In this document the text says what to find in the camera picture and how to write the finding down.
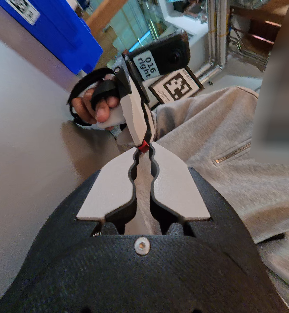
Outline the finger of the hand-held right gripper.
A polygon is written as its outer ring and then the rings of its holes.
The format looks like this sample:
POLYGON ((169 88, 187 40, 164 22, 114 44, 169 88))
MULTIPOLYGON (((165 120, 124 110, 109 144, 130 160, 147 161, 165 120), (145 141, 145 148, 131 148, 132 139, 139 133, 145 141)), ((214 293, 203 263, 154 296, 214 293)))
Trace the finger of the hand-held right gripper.
POLYGON ((156 137, 156 114, 151 111, 150 107, 147 104, 144 104, 147 116, 148 116, 148 122, 149 122, 149 141, 148 142, 153 142, 155 137, 156 137))
POLYGON ((141 97, 133 81, 130 81, 131 93, 121 98, 121 107, 127 127, 136 147, 142 145, 147 132, 141 97))

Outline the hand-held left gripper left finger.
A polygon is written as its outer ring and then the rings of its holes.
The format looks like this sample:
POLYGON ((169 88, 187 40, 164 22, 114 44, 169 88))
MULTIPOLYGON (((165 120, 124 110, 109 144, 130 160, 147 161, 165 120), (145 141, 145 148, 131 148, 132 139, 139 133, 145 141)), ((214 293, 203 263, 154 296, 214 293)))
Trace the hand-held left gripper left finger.
POLYGON ((98 173, 76 217, 78 220, 111 222, 117 229, 136 215, 138 149, 131 148, 108 162, 98 173))

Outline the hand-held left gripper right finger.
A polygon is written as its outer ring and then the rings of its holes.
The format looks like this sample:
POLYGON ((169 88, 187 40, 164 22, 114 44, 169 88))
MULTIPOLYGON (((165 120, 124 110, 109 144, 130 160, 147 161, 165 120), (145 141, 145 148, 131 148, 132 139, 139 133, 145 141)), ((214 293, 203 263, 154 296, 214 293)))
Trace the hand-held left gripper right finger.
POLYGON ((210 213, 186 163, 156 142, 150 144, 149 157, 153 177, 150 211, 159 224, 209 220, 210 213))

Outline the person's right forearm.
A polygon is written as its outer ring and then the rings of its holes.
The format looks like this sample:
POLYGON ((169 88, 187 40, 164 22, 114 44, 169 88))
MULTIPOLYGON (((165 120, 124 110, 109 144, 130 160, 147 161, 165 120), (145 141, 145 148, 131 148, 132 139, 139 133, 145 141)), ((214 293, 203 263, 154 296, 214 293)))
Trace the person's right forearm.
POLYGON ((184 161, 233 157, 249 147, 258 97, 234 86, 160 105, 153 111, 154 142, 184 161))

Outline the person's right hand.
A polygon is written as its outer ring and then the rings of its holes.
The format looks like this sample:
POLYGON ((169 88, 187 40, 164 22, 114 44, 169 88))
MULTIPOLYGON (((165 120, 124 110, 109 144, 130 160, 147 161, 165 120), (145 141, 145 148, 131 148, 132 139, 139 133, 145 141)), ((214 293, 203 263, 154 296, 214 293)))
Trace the person's right hand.
POLYGON ((107 99, 101 99, 92 109, 91 98, 95 88, 88 89, 83 96, 74 98, 72 106, 79 117, 86 123, 96 124, 104 123, 110 116, 110 109, 119 105, 119 98, 110 96, 107 99))

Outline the framed marker poster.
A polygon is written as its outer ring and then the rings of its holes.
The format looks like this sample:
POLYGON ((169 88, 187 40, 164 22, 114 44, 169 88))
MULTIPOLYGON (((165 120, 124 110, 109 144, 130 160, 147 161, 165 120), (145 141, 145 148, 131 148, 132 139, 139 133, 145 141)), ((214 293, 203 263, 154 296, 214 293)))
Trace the framed marker poster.
POLYGON ((168 104, 196 96, 204 90, 204 86, 188 68, 182 68, 163 75, 148 89, 160 104, 168 104))

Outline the wooden beam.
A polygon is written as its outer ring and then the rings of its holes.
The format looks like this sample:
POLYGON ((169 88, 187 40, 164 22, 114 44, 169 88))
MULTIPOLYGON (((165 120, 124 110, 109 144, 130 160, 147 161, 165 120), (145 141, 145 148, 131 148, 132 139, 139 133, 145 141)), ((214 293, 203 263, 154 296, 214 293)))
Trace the wooden beam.
POLYGON ((101 2, 86 20, 86 24, 93 37, 99 35, 126 2, 127 0, 103 0, 101 2))

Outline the blue storage bin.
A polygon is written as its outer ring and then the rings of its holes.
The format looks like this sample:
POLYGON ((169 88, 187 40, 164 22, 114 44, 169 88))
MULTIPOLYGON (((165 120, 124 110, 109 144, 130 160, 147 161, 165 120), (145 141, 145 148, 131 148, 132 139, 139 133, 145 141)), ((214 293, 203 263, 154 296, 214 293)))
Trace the blue storage bin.
POLYGON ((103 49, 64 0, 0 0, 0 6, 73 74, 90 73, 103 49))

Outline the silver ventilation ducts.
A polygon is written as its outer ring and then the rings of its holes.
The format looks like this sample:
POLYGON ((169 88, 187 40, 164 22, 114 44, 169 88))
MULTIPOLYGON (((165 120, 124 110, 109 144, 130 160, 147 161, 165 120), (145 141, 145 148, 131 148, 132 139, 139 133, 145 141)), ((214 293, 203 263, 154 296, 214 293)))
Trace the silver ventilation ducts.
POLYGON ((205 86, 211 84, 215 75, 221 72, 227 63, 229 39, 230 5, 228 0, 206 1, 208 23, 209 61, 195 74, 205 86))

